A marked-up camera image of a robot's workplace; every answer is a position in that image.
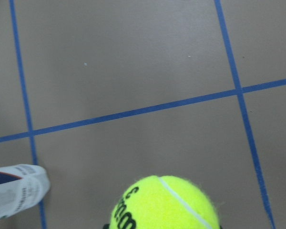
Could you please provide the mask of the yellow tennis ball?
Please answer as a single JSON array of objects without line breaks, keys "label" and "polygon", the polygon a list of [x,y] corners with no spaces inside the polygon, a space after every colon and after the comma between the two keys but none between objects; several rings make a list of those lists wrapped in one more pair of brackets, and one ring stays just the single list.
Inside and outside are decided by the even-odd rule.
[{"label": "yellow tennis ball", "polygon": [[149,176],[130,185],[112,210],[107,229],[219,229],[209,197],[190,181]]}]

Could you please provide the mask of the white blue tennis ball can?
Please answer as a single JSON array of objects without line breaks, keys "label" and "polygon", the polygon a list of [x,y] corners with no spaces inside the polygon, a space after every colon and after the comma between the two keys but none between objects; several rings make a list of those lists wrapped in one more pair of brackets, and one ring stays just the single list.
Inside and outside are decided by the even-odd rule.
[{"label": "white blue tennis ball can", "polygon": [[0,219],[34,207],[50,187],[47,172],[41,166],[18,164],[0,167]]}]

